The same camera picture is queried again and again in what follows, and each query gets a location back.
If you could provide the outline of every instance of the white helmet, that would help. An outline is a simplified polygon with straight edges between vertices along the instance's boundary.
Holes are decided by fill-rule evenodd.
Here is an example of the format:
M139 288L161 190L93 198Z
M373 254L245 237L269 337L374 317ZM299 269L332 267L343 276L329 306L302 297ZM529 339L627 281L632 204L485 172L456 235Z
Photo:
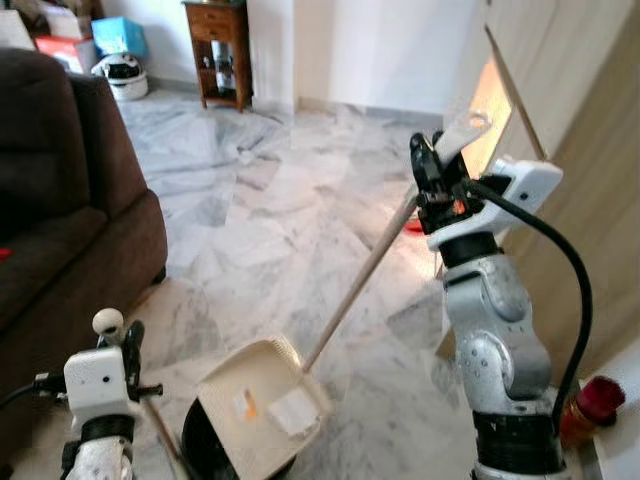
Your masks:
M146 72L129 53L104 57L91 69L91 73L107 77L113 98L118 101L144 97L149 90Z

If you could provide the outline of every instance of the dustpan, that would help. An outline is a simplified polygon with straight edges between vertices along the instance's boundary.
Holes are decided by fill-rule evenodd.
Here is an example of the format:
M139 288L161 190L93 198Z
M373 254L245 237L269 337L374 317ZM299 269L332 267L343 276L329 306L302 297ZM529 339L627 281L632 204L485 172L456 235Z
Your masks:
M331 401L309 371L416 209L416 193L407 192L304 364L284 336L271 337L232 353L200 382L198 400L241 480L270 478L320 432ZM283 416L299 424L310 414L314 421L303 432L283 428Z

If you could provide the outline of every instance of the white marble floor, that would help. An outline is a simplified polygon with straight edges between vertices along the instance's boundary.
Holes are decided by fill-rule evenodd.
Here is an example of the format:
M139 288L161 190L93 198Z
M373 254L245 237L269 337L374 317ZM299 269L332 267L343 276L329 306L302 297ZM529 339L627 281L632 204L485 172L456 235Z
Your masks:
M436 125L346 107L293 121L203 111L165 91L121 111L169 238L169 278L129 318L146 324L143 378L164 383L157 404L179 434L196 382L230 350L284 333L310 351L412 181L410 135ZM335 412L289 478L468 477L475 435L455 369L434 355L434 271L424 239L394 244L317 364ZM67 421L52 415L16 478L57 472ZM134 446L139 478L171 478L149 426Z

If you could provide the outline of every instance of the black cable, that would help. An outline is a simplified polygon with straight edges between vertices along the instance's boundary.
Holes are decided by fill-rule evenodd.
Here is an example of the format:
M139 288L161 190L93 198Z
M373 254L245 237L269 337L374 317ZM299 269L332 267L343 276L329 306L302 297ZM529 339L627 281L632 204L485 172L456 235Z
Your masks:
M25 385L24 387L20 387L17 390L14 390L9 395L6 395L2 400L0 400L0 410L6 407L8 404L13 402L16 398L20 398L22 395L26 395L27 393L33 392L33 384Z
M556 396L556 401L553 405L553 412L551 414L551 419L553 421L553 425L557 435L560 431L560 418L562 417L562 409L564 408L564 403L571 389L573 379L578 370L578 365L580 364L580 360L582 359L582 355L584 354L584 351L587 347L587 342L589 341L589 335L591 333L591 324L593 323L593 298L591 292L591 282L589 281L587 269L585 268L584 263L582 263L578 252L576 252L569 241L552 226L543 222L538 217L530 214L517 205L514 205L508 200L505 200L490 188L487 188L474 180L465 180L464 186L468 192L473 193L478 197L484 198L485 200L489 200L492 203L495 203L503 210L509 212L514 217L522 220L524 223L535 228L540 233L549 238L558 246L560 250L562 250L562 253L564 253L569 259L569 262L571 262L571 266L575 270L576 276L578 277L578 284L580 285L580 295L582 297L582 318L576 345L573 348L573 353L569 358L567 368L564 371L564 375L562 376L560 387L558 388L558 395Z

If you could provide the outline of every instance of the sofa armrest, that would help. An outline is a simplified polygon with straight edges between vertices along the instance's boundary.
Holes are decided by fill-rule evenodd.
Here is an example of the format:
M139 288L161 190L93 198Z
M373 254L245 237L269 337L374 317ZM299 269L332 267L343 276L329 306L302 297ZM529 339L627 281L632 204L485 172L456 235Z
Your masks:
M147 191L127 129L103 77L70 74L80 114L91 204L116 217Z

